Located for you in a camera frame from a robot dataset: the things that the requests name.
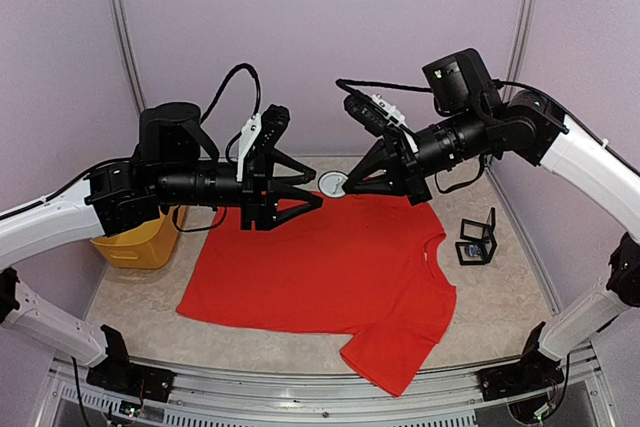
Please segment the red t-shirt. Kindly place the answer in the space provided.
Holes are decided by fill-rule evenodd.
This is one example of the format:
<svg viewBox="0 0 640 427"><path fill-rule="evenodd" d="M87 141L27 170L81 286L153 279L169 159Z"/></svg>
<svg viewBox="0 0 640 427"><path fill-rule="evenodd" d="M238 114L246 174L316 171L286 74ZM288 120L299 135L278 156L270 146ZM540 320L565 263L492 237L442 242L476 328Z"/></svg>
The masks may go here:
<svg viewBox="0 0 640 427"><path fill-rule="evenodd" d="M457 303L438 263L446 234L432 207L348 196L267 232L237 222L231 214L208 235L177 312L228 327L344 335L344 363L402 395Z"/></svg>

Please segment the aluminium frame post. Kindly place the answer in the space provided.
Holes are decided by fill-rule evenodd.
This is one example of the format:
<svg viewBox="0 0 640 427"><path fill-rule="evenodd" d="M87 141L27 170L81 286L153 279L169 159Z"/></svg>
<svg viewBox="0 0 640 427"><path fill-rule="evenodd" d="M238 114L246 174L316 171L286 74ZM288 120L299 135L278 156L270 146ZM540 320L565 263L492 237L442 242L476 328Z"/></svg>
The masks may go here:
<svg viewBox="0 0 640 427"><path fill-rule="evenodd" d="M529 35L535 13L536 0L521 0L515 38L511 49L506 78L510 82L519 80L524 64Z"/></svg>
<svg viewBox="0 0 640 427"><path fill-rule="evenodd" d="M108 4L124 75L131 92L136 113L140 115L147 105L129 33L125 2L124 0L108 0Z"/></svg>

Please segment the white round brooch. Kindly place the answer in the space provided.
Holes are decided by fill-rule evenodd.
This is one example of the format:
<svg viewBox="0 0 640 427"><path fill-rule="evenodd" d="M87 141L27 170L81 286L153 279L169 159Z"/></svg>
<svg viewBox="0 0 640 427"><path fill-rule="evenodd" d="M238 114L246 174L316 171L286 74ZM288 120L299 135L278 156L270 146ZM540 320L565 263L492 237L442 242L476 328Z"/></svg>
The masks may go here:
<svg viewBox="0 0 640 427"><path fill-rule="evenodd" d="M323 173L318 182L319 192L324 196L337 199L346 196L344 184L348 180L348 175L341 171L327 171Z"/></svg>

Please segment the left aluminium frame post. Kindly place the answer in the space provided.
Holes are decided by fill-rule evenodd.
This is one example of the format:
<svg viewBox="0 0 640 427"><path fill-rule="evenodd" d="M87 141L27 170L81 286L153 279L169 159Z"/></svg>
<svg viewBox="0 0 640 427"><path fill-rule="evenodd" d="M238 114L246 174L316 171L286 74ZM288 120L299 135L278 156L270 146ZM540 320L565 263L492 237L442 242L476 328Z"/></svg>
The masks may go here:
<svg viewBox="0 0 640 427"><path fill-rule="evenodd" d="M108 0L108 4L124 75L131 92L136 113L140 115L147 105L129 33L125 2L124 0Z"/></svg>

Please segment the right aluminium frame post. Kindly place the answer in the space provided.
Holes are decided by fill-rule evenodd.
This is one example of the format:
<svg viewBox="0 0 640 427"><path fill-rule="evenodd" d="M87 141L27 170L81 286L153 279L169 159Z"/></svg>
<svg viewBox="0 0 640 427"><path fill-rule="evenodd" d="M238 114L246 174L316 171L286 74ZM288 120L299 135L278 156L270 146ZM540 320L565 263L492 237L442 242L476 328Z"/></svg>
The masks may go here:
<svg viewBox="0 0 640 427"><path fill-rule="evenodd" d="M511 49L506 78L510 82L519 80L524 64L529 35L535 13L536 0L521 0L515 38Z"/></svg>

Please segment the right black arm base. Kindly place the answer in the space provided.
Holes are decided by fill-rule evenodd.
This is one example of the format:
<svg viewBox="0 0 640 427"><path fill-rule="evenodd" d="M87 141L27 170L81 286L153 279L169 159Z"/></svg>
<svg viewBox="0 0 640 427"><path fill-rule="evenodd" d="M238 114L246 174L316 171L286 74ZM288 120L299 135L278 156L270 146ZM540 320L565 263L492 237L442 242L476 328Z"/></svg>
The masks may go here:
<svg viewBox="0 0 640 427"><path fill-rule="evenodd" d="M484 401L518 396L565 381L560 361L552 360L540 351L544 326L541 322L530 332L517 361L477 372Z"/></svg>

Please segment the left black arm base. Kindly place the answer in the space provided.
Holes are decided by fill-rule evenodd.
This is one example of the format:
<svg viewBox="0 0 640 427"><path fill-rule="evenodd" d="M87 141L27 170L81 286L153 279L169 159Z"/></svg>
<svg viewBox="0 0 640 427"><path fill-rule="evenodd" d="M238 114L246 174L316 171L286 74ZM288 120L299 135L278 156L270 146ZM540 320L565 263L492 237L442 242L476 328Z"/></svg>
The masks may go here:
<svg viewBox="0 0 640 427"><path fill-rule="evenodd" d="M118 330L107 325L102 325L100 330L106 339L106 358L89 368L87 383L141 400L166 403L176 374L169 369L133 362Z"/></svg>

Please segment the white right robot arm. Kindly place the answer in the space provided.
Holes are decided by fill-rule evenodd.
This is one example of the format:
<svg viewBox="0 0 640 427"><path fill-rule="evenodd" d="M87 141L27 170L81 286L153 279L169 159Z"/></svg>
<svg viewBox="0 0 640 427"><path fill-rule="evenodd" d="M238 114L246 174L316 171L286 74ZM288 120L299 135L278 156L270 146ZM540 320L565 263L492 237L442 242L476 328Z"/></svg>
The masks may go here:
<svg viewBox="0 0 640 427"><path fill-rule="evenodd" d="M511 380L523 391L546 379L551 365L623 312L639 305L639 173L548 94L522 85L508 102L474 48L422 69L425 92L443 121L412 131L397 107L362 92L363 82L337 80L345 111L377 141L348 174L347 194L431 200L428 177L475 157L513 152L579 189L625 230L610 257L607 281L531 332Z"/></svg>

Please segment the rear black display box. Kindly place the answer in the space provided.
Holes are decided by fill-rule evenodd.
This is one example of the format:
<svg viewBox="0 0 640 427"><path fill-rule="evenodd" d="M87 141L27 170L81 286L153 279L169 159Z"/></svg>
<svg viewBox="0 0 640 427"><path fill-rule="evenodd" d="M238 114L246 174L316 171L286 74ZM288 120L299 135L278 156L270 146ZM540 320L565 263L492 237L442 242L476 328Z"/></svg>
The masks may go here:
<svg viewBox="0 0 640 427"><path fill-rule="evenodd" d="M461 220L460 238L465 241L486 241L495 231L496 209L491 207L484 222L463 218Z"/></svg>

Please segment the aluminium front rail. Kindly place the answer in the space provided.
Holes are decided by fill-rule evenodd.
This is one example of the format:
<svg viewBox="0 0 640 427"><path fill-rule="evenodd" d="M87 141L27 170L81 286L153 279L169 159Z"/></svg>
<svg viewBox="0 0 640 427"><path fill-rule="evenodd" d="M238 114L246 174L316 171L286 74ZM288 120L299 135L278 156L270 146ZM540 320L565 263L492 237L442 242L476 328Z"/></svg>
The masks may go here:
<svg viewBox="0 0 640 427"><path fill-rule="evenodd" d="M147 400L136 419L132 397L85 383L86 371L56 356L30 425L79 426L514 426L511 408L532 393L484 400L484 363L427 369L391 397L354 374L276 374L142 359L175 375L166 402Z"/></svg>

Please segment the black display box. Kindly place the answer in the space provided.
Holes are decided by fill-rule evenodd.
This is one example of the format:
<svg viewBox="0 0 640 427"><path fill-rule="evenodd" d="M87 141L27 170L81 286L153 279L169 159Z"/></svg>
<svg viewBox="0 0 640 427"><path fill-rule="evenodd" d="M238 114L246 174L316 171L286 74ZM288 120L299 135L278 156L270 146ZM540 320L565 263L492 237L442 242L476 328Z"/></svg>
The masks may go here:
<svg viewBox="0 0 640 427"><path fill-rule="evenodd" d="M461 220L460 238L465 241L486 241L495 231L496 209L491 207L484 222L463 218Z"/></svg>
<svg viewBox="0 0 640 427"><path fill-rule="evenodd" d="M460 265L482 266L493 260L497 244L491 241L458 241L455 248Z"/></svg>

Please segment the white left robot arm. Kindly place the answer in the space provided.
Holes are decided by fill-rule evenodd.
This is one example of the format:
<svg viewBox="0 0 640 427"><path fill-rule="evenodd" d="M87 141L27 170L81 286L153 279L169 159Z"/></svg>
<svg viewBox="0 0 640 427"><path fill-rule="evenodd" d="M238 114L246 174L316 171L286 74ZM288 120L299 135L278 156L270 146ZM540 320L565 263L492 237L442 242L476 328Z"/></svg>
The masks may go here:
<svg viewBox="0 0 640 427"><path fill-rule="evenodd" d="M320 208L304 190L313 169L276 147L290 121L272 105L242 127L235 163L221 160L201 127L200 108L172 102L145 110L132 156L96 164L60 190L1 215L1 325L96 368L121 392L140 381L122 335L40 298L15 264L80 240L112 237L173 207L237 208L244 230L269 231Z"/></svg>

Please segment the front black display box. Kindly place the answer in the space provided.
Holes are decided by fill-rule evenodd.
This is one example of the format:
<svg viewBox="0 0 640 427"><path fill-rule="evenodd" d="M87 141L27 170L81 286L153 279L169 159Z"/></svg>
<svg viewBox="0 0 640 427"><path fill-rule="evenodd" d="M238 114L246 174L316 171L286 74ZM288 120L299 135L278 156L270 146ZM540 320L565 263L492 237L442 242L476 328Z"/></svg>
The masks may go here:
<svg viewBox="0 0 640 427"><path fill-rule="evenodd" d="M497 244L491 241L458 241L455 248L460 265L482 266L493 260Z"/></svg>

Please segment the yellow plastic basket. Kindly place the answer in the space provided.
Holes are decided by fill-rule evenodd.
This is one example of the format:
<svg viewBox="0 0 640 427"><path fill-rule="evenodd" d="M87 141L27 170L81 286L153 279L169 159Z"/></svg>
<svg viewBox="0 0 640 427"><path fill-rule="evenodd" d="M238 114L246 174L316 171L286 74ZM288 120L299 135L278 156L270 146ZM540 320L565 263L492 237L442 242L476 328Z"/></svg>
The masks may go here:
<svg viewBox="0 0 640 427"><path fill-rule="evenodd" d="M180 231L173 223L178 212L178 226L183 225L185 211L172 207L168 215L143 223L133 230L112 236L91 239L92 245L116 268L156 270L168 263L177 244Z"/></svg>

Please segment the blue brooch in front box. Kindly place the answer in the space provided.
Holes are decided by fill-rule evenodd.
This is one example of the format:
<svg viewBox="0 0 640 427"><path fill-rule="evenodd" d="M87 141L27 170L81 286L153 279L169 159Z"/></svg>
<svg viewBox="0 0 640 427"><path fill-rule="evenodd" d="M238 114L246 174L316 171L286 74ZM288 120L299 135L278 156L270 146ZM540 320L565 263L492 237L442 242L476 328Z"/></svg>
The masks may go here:
<svg viewBox="0 0 640 427"><path fill-rule="evenodd" d="M464 251L466 256L470 258L481 258L483 256L482 248L476 244L466 245Z"/></svg>

